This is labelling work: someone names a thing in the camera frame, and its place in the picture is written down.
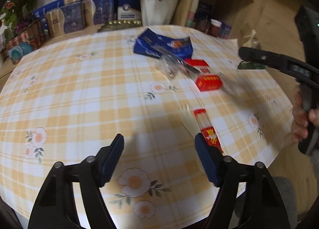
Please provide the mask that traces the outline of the right hand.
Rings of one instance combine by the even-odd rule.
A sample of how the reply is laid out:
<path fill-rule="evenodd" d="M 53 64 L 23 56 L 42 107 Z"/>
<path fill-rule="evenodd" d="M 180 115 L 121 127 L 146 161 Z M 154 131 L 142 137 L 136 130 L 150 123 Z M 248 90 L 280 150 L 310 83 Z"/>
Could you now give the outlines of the right hand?
<path fill-rule="evenodd" d="M 311 109 L 308 112 L 302 108 L 302 95 L 298 88 L 294 97 L 295 101 L 292 108 L 292 115 L 294 120 L 291 125 L 291 134 L 293 142 L 297 143 L 299 140 L 308 137 L 307 128 L 310 123 L 318 127 L 318 109 Z"/>

